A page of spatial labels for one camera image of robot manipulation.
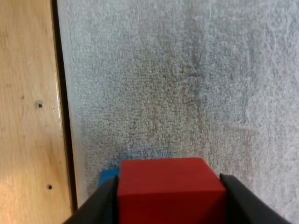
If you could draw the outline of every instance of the red cube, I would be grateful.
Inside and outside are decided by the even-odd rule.
[[[224,224],[226,189],[202,158],[123,161],[120,224]]]

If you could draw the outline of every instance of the dark gap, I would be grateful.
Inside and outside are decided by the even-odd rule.
[[[71,190],[71,206],[72,206],[72,212],[74,213],[78,209],[76,178],[75,178],[73,150],[71,144],[71,125],[70,125],[70,115],[69,115],[69,107],[68,107],[67,91],[66,91],[64,59],[63,59],[62,45],[60,39],[57,1],[58,0],[51,1],[52,19],[53,19],[52,22],[53,22],[55,50],[56,50],[56,57],[57,57],[57,69],[58,69],[57,72],[59,74],[58,79],[59,79],[60,100],[61,100],[61,107],[62,107],[62,118],[63,118],[62,122],[63,122],[63,129],[64,129],[65,151],[67,157],[69,183],[70,183],[70,190]]]

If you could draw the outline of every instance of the wooden floor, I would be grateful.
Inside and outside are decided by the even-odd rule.
[[[0,1],[0,223],[71,215],[50,0]]]

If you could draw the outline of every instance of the blue block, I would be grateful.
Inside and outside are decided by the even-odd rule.
[[[120,176],[120,170],[119,169],[109,169],[109,170],[101,171],[98,187],[101,186],[102,183],[105,182],[105,180],[114,179],[115,176]]]

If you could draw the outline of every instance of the gray carpet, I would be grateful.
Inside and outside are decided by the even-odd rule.
[[[299,2],[59,0],[81,202],[123,159],[203,157],[299,223]]]

